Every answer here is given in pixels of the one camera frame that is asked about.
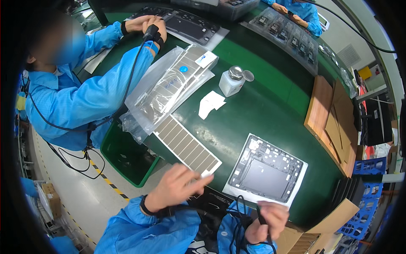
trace blue anti-static jacket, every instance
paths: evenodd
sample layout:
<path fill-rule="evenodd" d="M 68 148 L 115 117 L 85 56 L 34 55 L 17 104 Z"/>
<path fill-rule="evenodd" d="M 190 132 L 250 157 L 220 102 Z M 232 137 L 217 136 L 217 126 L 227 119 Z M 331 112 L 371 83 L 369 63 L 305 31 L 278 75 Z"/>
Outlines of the blue anti-static jacket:
<path fill-rule="evenodd" d="M 166 217 L 158 222 L 155 216 L 144 215 L 140 210 L 142 197 L 133 198 L 129 204 L 107 222 L 95 254 L 183 254 L 193 242 L 201 222 L 199 215 L 194 210 L 176 211 L 172 217 Z M 239 203 L 239 210 L 244 211 L 244 206 Z M 230 208 L 236 209 L 234 201 Z M 227 214 L 221 221 L 217 232 L 217 242 L 220 254 L 229 253 L 229 246 L 233 238 L 236 219 Z M 240 238 L 244 235 L 244 228 L 240 232 Z M 194 249 L 193 253 L 209 253 L 202 247 Z M 267 244 L 247 245 L 250 254 L 273 253 L 271 246 Z"/>
<path fill-rule="evenodd" d="M 320 26 L 319 16 L 317 15 L 317 9 L 314 4 L 300 2 L 292 3 L 292 0 L 262 0 L 262 1 L 269 5 L 277 3 L 285 6 L 288 11 L 293 12 L 293 14 L 296 14 L 302 20 L 306 21 L 309 24 L 307 30 L 309 30 L 315 36 L 322 35 L 322 27 Z"/>
<path fill-rule="evenodd" d="M 123 100 L 130 72 L 139 47 L 126 52 L 120 62 L 110 69 L 103 77 L 94 76 L 80 83 L 72 69 L 102 48 L 110 48 L 123 36 L 120 23 L 86 36 L 86 47 L 79 58 L 70 64 L 57 66 L 62 73 L 56 76 L 49 72 L 29 72 L 31 80 L 29 92 L 41 114 L 52 124 L 70 129 L 87 129 L 88 124 L 101 123 L 106 117 L 116 112 Z M 147 41 L 144 46 L 151 47 L 155 52 L 158 48 Z M 142 48 L 129 93 L 137 85 L 150 66 L 153 56 L 149 49 Z M 44 140 L 69 150 L 79 151 L 86 147 L 87 132 L 65 131 L 50 126 L 38 114 L 30 96 L 26 101 L 28 119 Z M 95 148 L 100 148 L 110 123 L 105 123 L 94 130 L 91 140 Z"/>

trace yellow black floor tape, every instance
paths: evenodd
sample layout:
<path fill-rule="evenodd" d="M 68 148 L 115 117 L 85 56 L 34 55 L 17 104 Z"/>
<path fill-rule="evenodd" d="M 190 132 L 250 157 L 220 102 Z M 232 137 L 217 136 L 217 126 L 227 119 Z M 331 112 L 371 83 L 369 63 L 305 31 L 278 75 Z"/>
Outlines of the yellow black floor tape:
<path fill-rule="evenodd" d="M 97 167 L 97 165 L 92 161 L 92 159 L 90 158 L 89 155 L 88 159 L 90 161 L 90 164 L 93 166 L 93 168 L 95 168 L 96 172 L 99 174 L 100 173 L 100 169 Z M 127 202 L 130 200 L 122 191 L 120 191 L 113 183 L 111 183 L 111 181 L 107 178 L 107 176 L 103 173 L 100 174 L 100 177 L 102 177 L 104 179 L 104 181 L 110 185 L 122 198 L 124 198 Z"/>
<path fill-rule="evenodd" d="M 37 145 L 38 145 L 38 149 L 39 149 L 40 147 L 39 147 L 39 141 L 38 141 L 38 134 L 35 133 L 35 135 L 36 135 L 36 138 L 37 138 Z M 45 167 L 44 160 L 42 160 L 42 163 L 43 163 L 42 165 L 44 166 L 45 172 L 47 173 L 48 181 L 49 181 L 50 183 L 52 183 L 52 180 L 51 180 L 51 178 L 50 178 L 50 176 L 49 176 L 49 174 L 48 174 L 48 170 L 47 170 L 46 167 Z M 68 210 L 66 209 L 66 207 L 65 207 L 65 205 L 62 203 L 62 201 L 61 201 L 60 203 L 62 204 L 63 208 L 65 209 L 65 211 L 67 212 L 67 214 L 69 215 L 69 217 L 71 218 L 71 220 L 72 220 L 72 221 L 75 223 L 75 225 L 82 231 L 82 233 L 89 239 L 89 241 L 92 242 L 92 243 L 94 243 L 94 245 L 97 245 L 97 243 L 95 243 L 95 242 L 86 234 L 86 232 L 83 231 L 83 229 L 79 226 L 79 224 L 75 221 L 75 219 L 74 219 L 74 218 L 72 217 L 72 215 L 68 212 Z"/>

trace white plastic bottle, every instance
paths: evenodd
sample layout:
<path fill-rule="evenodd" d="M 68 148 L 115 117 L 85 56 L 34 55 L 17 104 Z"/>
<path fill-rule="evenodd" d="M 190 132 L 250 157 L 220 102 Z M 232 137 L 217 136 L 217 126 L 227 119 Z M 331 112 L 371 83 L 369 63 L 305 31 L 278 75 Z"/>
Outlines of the white plastic bottle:
<path fill-rule="evenodd" d="M 218 86 L 225 97 L 229 97 L 240 91 L 245 81 L 253 81 L 254 75 L 250 71 L 243 71 L 239 66 L 231 66 L 228 71 L 221 75 Z"/>

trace wooden board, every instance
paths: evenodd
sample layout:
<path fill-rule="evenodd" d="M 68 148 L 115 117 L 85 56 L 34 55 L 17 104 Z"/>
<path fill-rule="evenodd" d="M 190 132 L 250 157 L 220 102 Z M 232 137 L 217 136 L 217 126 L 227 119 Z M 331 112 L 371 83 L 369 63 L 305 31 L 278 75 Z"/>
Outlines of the wooden board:
<path fill-rule="evenodd" d="M 351 177 L 355 163 L 357 143 L 351 143 L 348 163 L 341 162 L 330 140 L 330 137 L 325 131 L 332 100 L 333 88 L 323 76 L 316 76 L 309 109 L 307 111 L 306 119 L 304 120 L 304 126 L 324 147 L 343 175 Z"/>

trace hand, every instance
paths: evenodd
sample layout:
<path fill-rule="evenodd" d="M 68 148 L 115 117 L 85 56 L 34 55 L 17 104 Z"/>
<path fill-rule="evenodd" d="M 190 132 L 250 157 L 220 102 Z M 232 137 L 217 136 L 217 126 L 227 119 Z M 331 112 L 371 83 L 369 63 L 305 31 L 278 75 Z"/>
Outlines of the hand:
<path fill-rule="evenodd" d="M 277 12 L 279 12 L 280 14 L 287 14 L 287 9 L 285 6 L 277 4 L 277 3 L 273 3 L 272 4 L 272 8 L 274 8 L 274 10 L 276 10 Z"/>
<path fill-rule="evenodd" d="M 298 25 L 304 26 L 305 28 L 307 28 L 309 26 L 309 24 L 302 20 L 299 16 L 297 16 L 296 14 L 294 15 L 289 15 L 289 18 L 291 21 L 295 22 Z"/>
<path fill-rule="evenodd" d="M 158 32 L 161 34 L 161 37 L 164 40 L 164 42 L 166 42 L 167 35 L 166 35 L 165 21 L 161 17 L 154 16 L 150 20 L 144 21 L 144 23 L 143 23 L 143 33 L 145 33 L 147 31 L 147 28 L 152 24 L 154 24 L 154 25 L 156 25 L 158 27 Z"/>
<path fill-rule="evenodd" d="M 151 18 L 155 17 L 154 15 L 146 15 L 135 18 L 133 20 L 128 20 L 125 23 L 125 29 L 127 32 L 142 31 L 143 23 L 148 22 Z"/>
<path fill-rule="evenodd" d="M 156 213 L 168 206 L 174 206 L 187 200 L 195 193 L 203 194 L 204 186 L 213 180 L 214 176 L 200 179 L 200 174 L 188 169 L 183 164 L 174 164 L 168 170 L 158 186 L 145 198 L 145 207 Z"/>
<path fill-rule="evenodd" d="M 281 232 L 285 229 L 285 224 L 289 218 L 289 208 L 286 206 L 266 201 L 259 201 L 261 206 L 261 215 L 266 224 L 261 225 L 256 219 L 245 231 L 245 238 L 251 244 L 265 242 L 269 235 L 275 241 L 279 238 Z"/>

